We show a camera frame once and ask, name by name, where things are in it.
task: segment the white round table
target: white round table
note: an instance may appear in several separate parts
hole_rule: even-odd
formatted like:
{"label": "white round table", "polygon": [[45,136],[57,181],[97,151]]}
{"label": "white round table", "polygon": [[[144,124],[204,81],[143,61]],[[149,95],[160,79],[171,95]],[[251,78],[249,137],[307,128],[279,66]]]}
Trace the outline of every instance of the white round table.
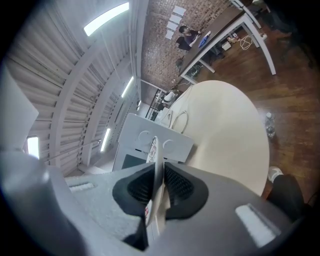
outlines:
{"label": "white round table", "polygon": [[[177,115],[188,113],[184,135],[194,140],[186,165],[236,180],[259,196],[269,168],[269,142],[258,111],[239,89],[222,81],[204,81],[174,103]],[[173,129],[181,132],[187,115]]]}

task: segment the desk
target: desk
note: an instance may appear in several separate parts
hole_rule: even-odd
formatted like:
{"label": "desk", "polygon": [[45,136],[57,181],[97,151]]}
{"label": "desk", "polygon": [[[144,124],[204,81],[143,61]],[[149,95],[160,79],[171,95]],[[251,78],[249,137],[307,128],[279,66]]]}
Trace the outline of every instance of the desk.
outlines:
{"label": "desk", "polygon": [[[206,52],[208,52],[213,46],[215,46],[220,40],[222,40],[226,35],[228,35],[238,26],[242,26],[243,29],[251,36],[252,42],[257,48],[261,47],[266,61],[269,65],[271,74],[275,75],[276,69],[274,63],[265,42],[260,36],[259,31],[251,23],[247,14],[243,10],[229,7],[211,23],[206,31],[201,34],[197,42],[192,46],[191,50],[185,55],[185,57],[183,58],[183,64],[180,69],[179,76],[183,77],[194,85],[197,84],[195,80],[187,75],[187,72],[198,61],[214,73],[215,70],[206,62],[204,62],[201,57],[204,56]],[[211,31],[211,35],[209,36],[205,44],[199,48],[199,43],[209,31]]]}
{"label": "desk", "polygon": [[[259,196],[267,181],[269,142],[253,103],[239,89],[222,81],[204,81],[188,89],[172,105],[172,122],[188,113],[183,135],[194,141],[187,166],[234,179]],[[182,114],[174,125],[181,132]]]}
{"label": "desk", "polygon": [[255,25],[261,29],[261,25],[259,24],[259,22],[257,21],[257,19],[255,18],[255,16],[252,14],[251,11],[249,11],[249,9],[240,1],[240,0],[230,0],[230,2],[232,2],[232,4],[237,7],[239,10],[244,10],[245,13],[249,16],[249,18],[255,23]]}

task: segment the white ceiling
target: white ceiling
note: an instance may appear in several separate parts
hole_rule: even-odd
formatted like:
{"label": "white ceiling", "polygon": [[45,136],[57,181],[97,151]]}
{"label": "white ceiling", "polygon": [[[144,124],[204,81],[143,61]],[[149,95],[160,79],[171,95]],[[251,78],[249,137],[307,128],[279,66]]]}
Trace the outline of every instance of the white ceiling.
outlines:
{"label": "white ceiling", "polygon": [[[139,11],[132,7],[139,5],[139,0],[130,1],[130,8],[137,13],[132,9],[131,13],[124,12],[89,37],[83,30],[100,14],[125,2],[46,3],[26,22],[7,55],[11,75],[39,111],[29,135],[40,138],[40,158],[47,161],[59,156],[47,163],[61,167],[65,175],[84,160],[89,163],[99,151],[97,140],[102,139],[107,127],[112,130],[108,142],[112,147],[123,125],[123,120],[115,122],[112,118],[118,114],[114,111],[119,105],[124,103],[123,119],[136,109],[135,86],[124,100],[120,95],[136,75],[132,63],[137,60],[130,51],[135,44],[130,43],[129,27]],[[80,147],[91,141],[95,141],[92,148]]]}

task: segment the water bottle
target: water bottle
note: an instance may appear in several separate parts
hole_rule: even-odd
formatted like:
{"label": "water bottle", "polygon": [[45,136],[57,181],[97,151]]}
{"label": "water bottle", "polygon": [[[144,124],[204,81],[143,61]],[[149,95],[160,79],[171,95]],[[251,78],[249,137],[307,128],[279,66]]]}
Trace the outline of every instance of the water bottle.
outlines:
{"label": "water bottle", "polygon": [[265,116],[265,129],[268,137],[272,139],[276,134],[275,115],[270,112],[266,113]]}

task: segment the shoe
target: shoe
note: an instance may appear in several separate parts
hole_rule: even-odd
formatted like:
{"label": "shoe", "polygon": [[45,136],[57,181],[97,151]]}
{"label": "shoe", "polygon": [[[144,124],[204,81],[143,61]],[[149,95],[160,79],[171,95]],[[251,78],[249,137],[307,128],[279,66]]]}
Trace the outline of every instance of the shoe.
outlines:
{"label": "shoe", "polygon": [[279,175],[284,175],[283,172],[276,166],[270,166],[268,171],[268,180],[274,183],[275,178]]}

